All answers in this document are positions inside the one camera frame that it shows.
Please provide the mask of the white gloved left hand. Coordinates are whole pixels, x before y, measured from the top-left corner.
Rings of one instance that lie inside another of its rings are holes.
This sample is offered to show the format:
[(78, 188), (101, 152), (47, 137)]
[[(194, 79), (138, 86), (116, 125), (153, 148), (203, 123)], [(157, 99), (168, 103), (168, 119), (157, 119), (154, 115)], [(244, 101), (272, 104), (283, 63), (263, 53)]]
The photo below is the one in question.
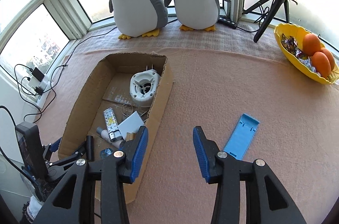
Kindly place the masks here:
[(31, 196), (28, 206), (25, 209), (25, 213), (30, 223), (32, 223), (39, 211), (41, 210), (44, 202), (39, 201), (34, 195)]

